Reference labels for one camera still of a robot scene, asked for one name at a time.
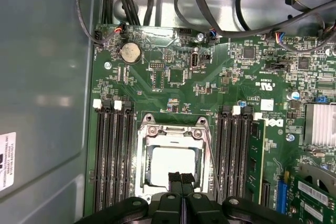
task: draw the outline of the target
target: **white label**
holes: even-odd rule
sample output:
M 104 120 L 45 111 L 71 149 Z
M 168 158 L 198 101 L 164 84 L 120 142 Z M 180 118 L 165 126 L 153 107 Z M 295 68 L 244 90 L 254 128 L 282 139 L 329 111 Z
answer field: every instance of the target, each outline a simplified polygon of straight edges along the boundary
M 16 133 L 0 135 L 0 191 L 14 184 Z
M 283 122 L 284 122 L 283 119 L 276 119 L 275 120 L 274 118 L 272 118 L 272 119 L 268 120 L 268 125 L 271 126 L 271 127 L 274 127 L 274 126 L 283 127 L 284 126 Z
M 260 102 L 260 110 L 273 111 L 274 100 L 272 99 L 262 99 Z
M 313 215 L 316 219 L 323 222 L 323 215 L 305 203 L 305 211 Z
M 316 191 L 315 189 L 311 188 L 310 186 L 307 186 L 306 184 L 302 183 L 301 181 L 299 181 L 299 189 L 301 191 L 305 192 L 306 194 L 308 194 L 309 196 L 313 197 L 314 199 L 318 200 L 319 202 L 328 206 L 329 200 L 328 200 L 328 197 L 326 195 L 320 193 L 319 191 Z

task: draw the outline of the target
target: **chip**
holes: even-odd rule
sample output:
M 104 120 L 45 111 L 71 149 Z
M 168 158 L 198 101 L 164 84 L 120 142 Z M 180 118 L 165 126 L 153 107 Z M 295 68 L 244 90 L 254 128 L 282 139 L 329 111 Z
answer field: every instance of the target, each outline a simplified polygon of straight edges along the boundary
M 243 59 L 254 59 L 254 47 L 244 47 Z
M 308 70 L 309 69 L 309 63 L 310 63 L 309 58 L 307 58 L 307 57 L 299 57 L 298 69 Z
M 229 91 L 229 87 L 227 87 L 227 86 L 222 86 L 220 90 L 221 90 L 221 92 L 225 92 L 225 93 L 227 93 L 227 92 Z
M 222 84 L 229 84 L 230 83 L 230 77 L 222 77 Z

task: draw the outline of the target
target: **integrated circuit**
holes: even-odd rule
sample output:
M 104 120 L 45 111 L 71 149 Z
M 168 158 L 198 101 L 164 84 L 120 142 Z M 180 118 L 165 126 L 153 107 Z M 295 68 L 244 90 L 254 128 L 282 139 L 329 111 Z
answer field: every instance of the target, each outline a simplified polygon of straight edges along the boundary
M 243 59 L 253 60 L 255 58 L 255 48 L 254 47 L 244 47 Z
M 169 70 L 169 83 L 184 83 L 183 69 L 170 69 Z
M 308 70 L 310 60 L 308 57 L 299 57 L 298 60 L 298 69 Z

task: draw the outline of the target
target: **green circuit board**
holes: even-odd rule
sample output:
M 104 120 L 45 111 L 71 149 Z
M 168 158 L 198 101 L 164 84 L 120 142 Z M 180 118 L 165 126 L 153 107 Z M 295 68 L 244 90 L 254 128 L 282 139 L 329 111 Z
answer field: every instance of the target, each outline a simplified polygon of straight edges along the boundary
M 104 35 L 113 29 L 112 25 L 97 27 Z M 335 172 L 335 148 L 328 148 L 327 155 L 318 157 L 307 151 L 311 150 L 310 146 L 303 141 L 305 104 L 318 97 L 328 97 L 329 102 L 335 100 L 336 56 L 329 49 L 334 46 L 332 43 L 312 54 L 298 55 L 287 52 L 262 35 L 211 41 L 206 37 L 199 42 L 197 32 L 189 29 L 137 26 L 129 26 L 127 34 L 128 39 L 116 34 L 109 42 L 95 47 L 85 216 L 121 200 L 122 197 L 111 200 L 115 193 L 125 197 L 134 194 L 136 167 L 132 159 L 136 156 L 137 130 L 147 113 L 153 114 L 156 121 L 169 124 L 192 125 L 200 116 L 205 117 L 216 152 L 218 115 L 222 107 L 246 102 L 259 120 L 265 122 L 262 144 L 255 144 L 249 153 L 260 155 L 260 160 L 262 156 L 262 165 L 255 167 L 257 180 L 269 183 L 270 196 L 266 205 L 272 209 L 277 208 L 278 181 L 284 178 L 285 171 L 295 174 L 298 164 L 304 162 L 317 166 L 329 164 L 330 170 Z M 300 37 L 285 37 L 284 41 L 299 47 L 316 43 L 312 38 Z M 120 57 L 120 48 L 127 42 L 134 42 L 141 49 L 140 60 L 131 65 Z M 197 53 L 196 64 L 192 62 L 192 52 Z M 294 91 L 300 93 L 299 101 L 289 99 Z M 102 132 L 97 125 L 112 125 L 116 118 L 100 116 L 92 107 L 94 99 L 110 103 L 121 100 L 131 111 L 126 115 L 128 121 L 118 126 L 120 131 L 131 129 L 131 133 L 123 136 L 120 143 L 111 143 L 110 152 L 107 143 L 101 146 L 98 143 L 98 138 L 103 134 L 103 138 L 106 137 L 109 132 Z M 288 141 L 288 134 L 295 140 Z M 108 171 L 110 176 L 105 178 L 97 173 L 106 170 L 110 163 L 115 165 L 115 155 L 125 156 L 114 172 L 122 173 L 127 165 L 130 175 L 121 177 L 127 177 L 129 185 L 111 191 L 109 186 L 115 182 L 110 179 L 115 173 Z M 105 185 L 97 186 L 97 180 Z M 110 190 L 108 196 L 103 195 L 106 190 Z M 209 190 L 215 190 L 213 183 Z

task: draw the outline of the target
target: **ram slot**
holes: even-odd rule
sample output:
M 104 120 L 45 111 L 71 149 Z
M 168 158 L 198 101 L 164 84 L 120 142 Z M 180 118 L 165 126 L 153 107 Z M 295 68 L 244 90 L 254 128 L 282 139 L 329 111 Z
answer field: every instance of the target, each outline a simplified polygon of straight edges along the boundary
M 250 134 L 251 113 L 232 116 L 223 106 L 218 115 L 216 165 L 222 198 L 243 197 L 245 192 L 246 163 Z
M 105 195 L 105 205 L 104 207 L 109 207 L 113 204 L 112 202 L 112 188 L 114 187 L 113 181 L 113 132 L 114 132 L 114 121 L 115 114 L 111 113 L 110 118 L 108 120 L 108 133 L 106 134 L 106 151 L 105 151 L 105 187 L 104 187 L 104 195 Z
M 107 113 L 98 112 L 97 121 L 97 143 L 96 143 L 96 165 L 95 165 L 95 175 L 96 180 L 94 182 L 94 210 L 95 212 L 100 211 L 104 207 L 104 146 L 105 146 L 105 134 L 106 134 L 106 122 L 109 115 Z
M 244 197 L 245 181 L 246 181 L 246 167 L 248 155 L 248 140 L 250 136 L 251 115 L 242 115 L 240 118 L 240 135 L 239 135 L 239 148 L 237 149 L 237 191 L 238 197 Z
M 239 191 L 239 182 L 240 182 L 240 162 L 241 162 L 241 135 L 242 135 L 242 117 L 241 115 L 234 116 L 232 124 L 232 145 L 230 147 L 231 159 L 229 160 L 231 167 L 229 171 L 229 195 L 241 197 Z
M 114 115 L 114 132 L 113 132 L 113 194 L 112 203 L 116 204 L 120 201 L 121 194 L 121 165 L 122 165 L 122 142 L 123 142 L 123 128 L 124 128 L 124 113 L 117 111 Z
M 222 199 L 227 193 L 227 177 L 229 154 L 226 152 L 230 144 L 232 116 L 228 112 L 229 108 L 223 108 L 223 112 L 218 115 L 217 143 L 216 143 L 216 166 L 219 175 L 219 187 L 222 192 Z
M 133 141 L 133 113 L 131 108 L 125 111 L 125 128 L 124 128 L 124 152 L 123 152 L 123 181 L 121 200 L 129 197 L 130 175 L 131 175 L 131 158 L 132 158 L 132 141 Z

